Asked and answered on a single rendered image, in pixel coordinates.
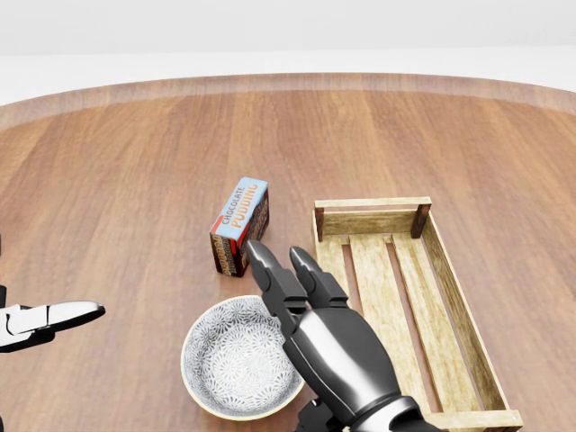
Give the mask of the chocolate pudding box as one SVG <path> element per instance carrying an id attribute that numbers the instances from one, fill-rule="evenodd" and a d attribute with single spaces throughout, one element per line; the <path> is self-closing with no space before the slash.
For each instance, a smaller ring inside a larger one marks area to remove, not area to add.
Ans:
<path id="1" fill-rule="evenodd" d="M 210 231 L 216 269 L 242 277 L 248 267 L 247 243 L 259 241 L 269 223 L 268 183 L 242 177 Z"/>

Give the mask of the patterned white bowl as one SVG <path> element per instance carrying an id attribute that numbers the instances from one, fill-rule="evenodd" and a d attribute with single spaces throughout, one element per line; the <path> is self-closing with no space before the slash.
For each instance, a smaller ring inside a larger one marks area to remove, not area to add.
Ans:
<path id="1" fill-rule="evenodd" d="M 202 409 L 221 419 L 275 414 L 304 386 L 283 343 L 279 320 L 259 296 L 221 301 L 185 337 L 180 360 L 185 388 Z"/>

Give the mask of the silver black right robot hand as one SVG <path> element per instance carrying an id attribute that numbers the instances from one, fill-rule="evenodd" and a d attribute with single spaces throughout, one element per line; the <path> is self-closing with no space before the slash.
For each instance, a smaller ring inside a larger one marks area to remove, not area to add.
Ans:
<path id="1" fill-rule="evenodd" d="M 257 240 L 247 254 L 262 300 L 280 321 L 283 350 L 317 395 L 295 432 L 392 432 L 401 396 L 392 361 L 336 278 L 301 247 L 291 247 L 290 269 Z"/>

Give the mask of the wooden slat tray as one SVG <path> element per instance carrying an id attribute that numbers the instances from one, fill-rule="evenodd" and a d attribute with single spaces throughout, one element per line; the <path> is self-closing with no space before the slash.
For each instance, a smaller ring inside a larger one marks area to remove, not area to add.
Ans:
<path id="1" fill-rule="evenodd" d="M 400 388 L 446 432 L 519 432 L 428 197 L 318 200 L 319 265 L 388 350 Z"/>

